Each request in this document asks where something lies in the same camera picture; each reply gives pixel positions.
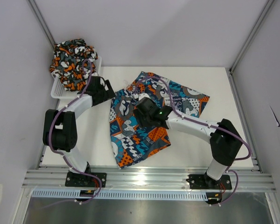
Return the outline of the blue orange patterned shorts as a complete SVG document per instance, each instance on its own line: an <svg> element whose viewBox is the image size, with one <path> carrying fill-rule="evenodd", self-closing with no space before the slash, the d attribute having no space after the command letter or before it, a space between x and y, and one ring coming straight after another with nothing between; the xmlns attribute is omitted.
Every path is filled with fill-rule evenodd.
<svg viewBox="0 0 280 224"><path fill-rule="evenodd" d="M198 118L210 97L152 72L141 72L111 100L109 125L117 166L127 168L171 145L165 118L174 109Z"/></svg>

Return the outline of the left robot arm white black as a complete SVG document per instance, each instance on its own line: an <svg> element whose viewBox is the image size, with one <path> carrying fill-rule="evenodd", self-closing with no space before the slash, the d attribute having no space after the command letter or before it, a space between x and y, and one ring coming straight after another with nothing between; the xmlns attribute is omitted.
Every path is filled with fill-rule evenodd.
<svg viewBox="0 0 280 224"><path fill-rule="evenodd" d="M49 109L45 113L43 143L50 150L60 155L76 173L76 182L86 187L92 181L89 163L77 148L76 120L88 109L115 97L114 90L108 79L91 76L88 83L78 95L61 109Z"/></svg>

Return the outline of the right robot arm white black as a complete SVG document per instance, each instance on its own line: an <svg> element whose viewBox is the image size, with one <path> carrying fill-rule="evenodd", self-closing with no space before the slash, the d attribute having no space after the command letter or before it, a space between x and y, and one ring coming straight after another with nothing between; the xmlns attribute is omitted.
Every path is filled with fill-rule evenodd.
<svg viewBox="0 0 280 224"><path fill-rule="evenodd" d="M203 181L211 189L220 184L221 176L233 164L243 145L236 128L227 119L222 119L220 122L204 121L178 112L171 106L159 108L147 97L136 104L133 113L141 128L163 127L196 136L209 143L212 162Z"/></svg>

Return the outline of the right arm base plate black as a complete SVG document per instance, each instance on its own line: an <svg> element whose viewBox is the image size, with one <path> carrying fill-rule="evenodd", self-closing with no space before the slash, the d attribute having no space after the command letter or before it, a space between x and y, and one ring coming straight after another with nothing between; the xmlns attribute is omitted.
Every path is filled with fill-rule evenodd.
<svg viewBox="0 0 280 224"><path fill-rule="evenodd" d="M219 180L214 180L207 176L207 174L190 174L188 175L186 182L189 183L190 189L211 189L220 190L223 189L231 190L232 184L229 175L222 175Z"/></svg>

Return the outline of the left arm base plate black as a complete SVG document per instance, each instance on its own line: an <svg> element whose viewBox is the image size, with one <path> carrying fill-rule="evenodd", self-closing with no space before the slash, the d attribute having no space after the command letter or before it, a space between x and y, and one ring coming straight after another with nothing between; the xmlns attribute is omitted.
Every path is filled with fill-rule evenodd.
<svg viewBox="0 0 280 224"><path fill-rule="evenodd" d="M105 187L107 173L92 173L102 182L102 188ZM99 187L99 182L96 178L78 173L68 172L65 180L66 187Z"/></svg>

